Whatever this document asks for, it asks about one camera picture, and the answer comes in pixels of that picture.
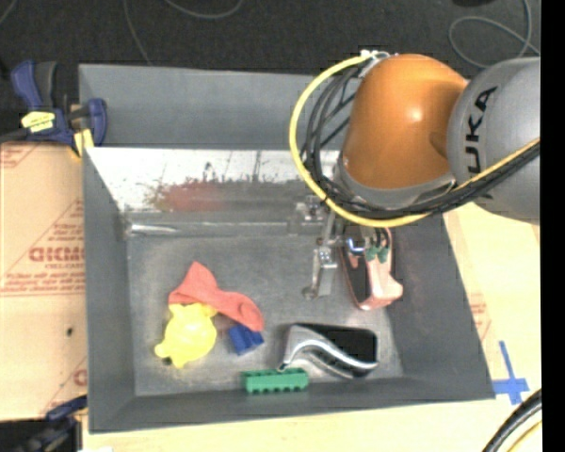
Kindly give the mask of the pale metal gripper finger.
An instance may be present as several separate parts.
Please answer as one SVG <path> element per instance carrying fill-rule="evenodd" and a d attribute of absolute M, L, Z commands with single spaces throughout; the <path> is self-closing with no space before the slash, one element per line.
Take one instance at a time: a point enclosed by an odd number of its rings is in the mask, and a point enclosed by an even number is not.
<path fill-rule="evenodd" d="M 307 300 L 317 299 L 319 296 L 320 268 L 320 251 L 319 248 L 315 248 L 313 252 L 311 281 L 302 289 L 302 295 Z"/>
<path fill-rule="evenodd" d="M 319 297 L 325 297 L 331 293 L 337 268 L 335 249 L 320 248 L 317 252 L 317 295 Z"/>

